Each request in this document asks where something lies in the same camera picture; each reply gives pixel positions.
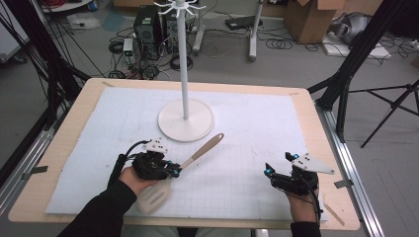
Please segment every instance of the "wooden table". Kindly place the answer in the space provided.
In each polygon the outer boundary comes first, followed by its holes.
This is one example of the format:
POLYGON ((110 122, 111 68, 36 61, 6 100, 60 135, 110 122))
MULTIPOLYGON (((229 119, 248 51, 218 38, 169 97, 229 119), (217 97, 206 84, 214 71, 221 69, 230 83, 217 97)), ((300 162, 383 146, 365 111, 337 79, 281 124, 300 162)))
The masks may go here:
MULTIPOLYGON (((54 192, 62 167, 69 157, 87 120, 99 101, 106 87, 181 90, 178 82, 133 81, 115 79, 90 79, 56 133, 49 148, 38 166, 47 166, 47 172, 33 174, 9 213, 11 221, 19 222, 71 222, 74 215, 45 214, 44 211, 54 192)), ((328 220, 321 229, 356 230, 360 221, 346 189, 336 189, 335 182, 341 181, 342 175, 335 161, 329 141, 317 115, 317 111, 305 89, 261 87, 243 85, 223 85, 189 83, 191 91, 249 93, 265 95, 291 96, 300 122, 307 150, 336 171, 335 175, 319 174, 320 188, 325 204, 324 211, 328 220)), ((288 229, 288 221, 267 220, 219 220, 192 218, 150 218, 126 217, 126 224, 194 226, 194 227, 234 227, 254 229, 288 229)))

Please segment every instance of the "metal frame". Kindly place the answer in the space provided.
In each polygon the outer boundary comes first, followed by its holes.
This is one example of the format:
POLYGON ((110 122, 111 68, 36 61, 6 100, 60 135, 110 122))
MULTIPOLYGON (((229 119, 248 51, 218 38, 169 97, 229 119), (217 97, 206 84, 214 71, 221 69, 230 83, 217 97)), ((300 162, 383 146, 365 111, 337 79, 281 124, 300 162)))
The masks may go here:
MULTIPOLYGON (((249 36, 249 60, 252 62, 256 61, 257 32, 258 32, 259 20, 262 15, 263 1, 264 0, 258 0, 258 6, 256 8, 256 15, 254 18, 254 23, 253 23, 253 30, 251 31, 250 36, 249 36)), ((195 42, 193 46, 193 52, 195 56, 199 55, 205 29, 206 29, 206 26, 203 23, 203 10, 199 10, 198 31, 197 31, 197 36, 195 37, 195 42)))
POLYGON ((357 167, 355 166, 354 160, 349 152, 348 146, 340 141, 338 133, 335 132, 337 123, 333 112, 322 111, 320 108, 317 108, 317 112, 319 113, 320 119, 327 124, 327 127, 324 128, 325 130, 328 130, 332 139, 338 156, 337 161, 339 161, 339 165, 344 171, 343 173, 346 176, 345 178, 351 180, 354 184, 351 188, 349 188, 349 191, 358 204, 358 211, 363 217, 363 223, 367 227, 370 236, 384 236, 381 225, 379 224, 376 213, 370 203, 370 199, 368 198, 361 177, 358 174, 357 167))
MULTIPOLYGON (((58 118, 65 116, 64 110, 59 109, 57 113, 58 118)), ((41 160, 44 152, 52 141, 56 131, 59 128, 61 119, 58 119, 53 126, 45 129, 39 133, 34 139, 33 144, 25 153, 19 164, 16 166, 12 174, 3 184, 0 189, 0 216, 3 215, 6 208, 14 200, 15 195, 18 194, 25 183, 27 182, 24 177, 30 175, 34 167, 37 166, 41 160)))

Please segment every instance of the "hand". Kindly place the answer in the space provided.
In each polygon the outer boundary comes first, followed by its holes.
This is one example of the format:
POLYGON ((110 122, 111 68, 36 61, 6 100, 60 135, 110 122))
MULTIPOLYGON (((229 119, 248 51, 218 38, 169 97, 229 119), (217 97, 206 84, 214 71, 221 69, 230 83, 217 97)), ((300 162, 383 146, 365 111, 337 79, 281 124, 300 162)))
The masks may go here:
POLYGON ((119 179, 124 182, 138 196, 147 187, 153 186, 157 181, 142 180, 138 177, 132 167, 123 169, 119 179))
POLYGON ((290 202, 291 216, 294 222, 316 222, 316 213, 310 195, 298 197, 295 194, 286 193, 290 202))

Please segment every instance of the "round base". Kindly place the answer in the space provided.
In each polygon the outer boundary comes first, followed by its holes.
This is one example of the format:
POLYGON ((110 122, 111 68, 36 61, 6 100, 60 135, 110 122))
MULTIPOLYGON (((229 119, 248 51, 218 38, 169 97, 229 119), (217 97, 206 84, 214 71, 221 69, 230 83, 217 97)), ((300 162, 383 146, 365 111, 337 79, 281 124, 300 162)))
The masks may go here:
POLYGON ((189 119, 184 119, 183 101, 168 103, 158 115, 158 124, 165 135, 180 142, 192 142, 208 135, 213 128, 212 110, 206 104, 189 100, 189 119))

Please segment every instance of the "black sleeve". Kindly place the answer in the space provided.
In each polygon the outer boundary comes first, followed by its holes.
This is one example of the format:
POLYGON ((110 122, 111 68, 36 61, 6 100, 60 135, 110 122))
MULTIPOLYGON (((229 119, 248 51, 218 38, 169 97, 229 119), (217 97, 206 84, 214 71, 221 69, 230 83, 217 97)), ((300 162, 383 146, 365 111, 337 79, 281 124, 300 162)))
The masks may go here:
POLYGON ((295 222, 291 224, 293 237, 321 237, 320 226, 315 222, 295 222))
POLYGON ((124 214, 135 201, 135 193, 117 180, 93 197, 58 236, 121 236, 124 214))

